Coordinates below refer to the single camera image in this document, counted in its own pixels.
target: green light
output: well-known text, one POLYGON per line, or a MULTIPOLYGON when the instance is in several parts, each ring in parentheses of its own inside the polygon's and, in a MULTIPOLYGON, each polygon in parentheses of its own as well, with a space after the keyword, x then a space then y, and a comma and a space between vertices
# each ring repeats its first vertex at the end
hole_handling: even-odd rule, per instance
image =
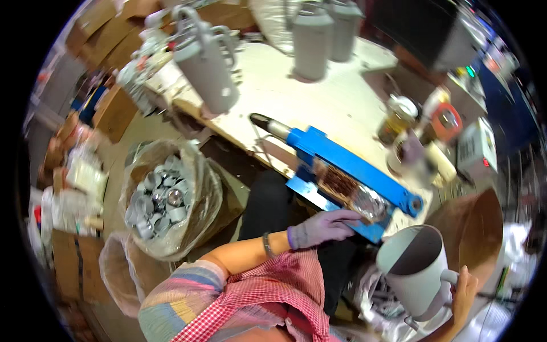
POLYGON ((475 77, 475 71, 473 70, 473 68, 467 66, 465 67, 465 70, 467 70, 467 73, 469 74, 469 76, 475 77))

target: white box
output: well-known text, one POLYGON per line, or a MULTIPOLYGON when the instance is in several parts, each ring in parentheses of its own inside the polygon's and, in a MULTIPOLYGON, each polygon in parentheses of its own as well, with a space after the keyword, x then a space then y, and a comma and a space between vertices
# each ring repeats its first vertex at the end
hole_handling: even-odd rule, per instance
POLYGON ((458 170, 472 180, 498 172, 494 133, 485 118, 479 118, 460 135, 457 156, 458 170))

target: blue machine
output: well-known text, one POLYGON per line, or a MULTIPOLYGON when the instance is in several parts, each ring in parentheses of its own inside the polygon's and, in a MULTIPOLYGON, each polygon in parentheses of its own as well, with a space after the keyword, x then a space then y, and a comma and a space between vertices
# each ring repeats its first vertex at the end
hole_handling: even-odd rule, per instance
POLYGON ((328 139, 324 132, 315 127, 310 126, 304 132, 260 114, 251 114, 250 120, 296 150, 296 156, 301 163, 287 186, 320 209, 330 211, 340 209, 341 206, 317 187, 312 172, 316 157, 373 189, 390 203, 387 216, 382 221, 369 225, 360 223, 357 227, 351 227, 371 242, 380 241, 396 208, 411 217, 416 217, 422 210, 423 200, 420 196, 411 193, 377 168, 328 139))

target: white table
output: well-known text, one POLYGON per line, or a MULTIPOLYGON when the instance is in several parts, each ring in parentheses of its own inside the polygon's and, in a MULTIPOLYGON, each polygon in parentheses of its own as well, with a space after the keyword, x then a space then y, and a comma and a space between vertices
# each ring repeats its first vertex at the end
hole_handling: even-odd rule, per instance
POLYGON ((302 130, 314 126, 423 198, 424 208, 415 219, 396 210, 384 236, 424 222, 432 191, 413 188, 391 175, 386 165, 388 150, 374 139, 386 110, 383 72, 397 63, 391 51, 357 38, 351 61, 329 62, 327 76, 315 83, 295 79, 291 75, 293 58, 266 44, 246 45, 237 58, 237 68, 243 75, 238 86, 241 97, 221 115, 207 113, 199 95, 177 73, 173 63, 150 79, 147 87, 161 94, 168 106, 187 112, 262 163, 269 165, 271 160, 271 166, 287 177, 292 177, 296 170, 295 150, 273 137, 260 143, 256 132, 260 138, 267 133, 254 128, 248 120, 249 114, 260 113, 302 130))

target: bracelet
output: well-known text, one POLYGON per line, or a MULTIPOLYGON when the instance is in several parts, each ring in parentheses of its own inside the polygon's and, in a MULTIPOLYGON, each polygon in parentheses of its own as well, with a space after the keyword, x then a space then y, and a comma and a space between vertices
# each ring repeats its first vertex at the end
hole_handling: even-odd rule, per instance
POLYGON ((264 233, 264 235, 262 235, 262 242, 264 243, 264 249, 266 250, 266 255, 268 256, 268 258, 274 259, 275 255, 272 252, 272 248, 270 247, 270 243, 268 241, 268 234, 269 233, 270 232, 267 231, 267 232, 264 233))

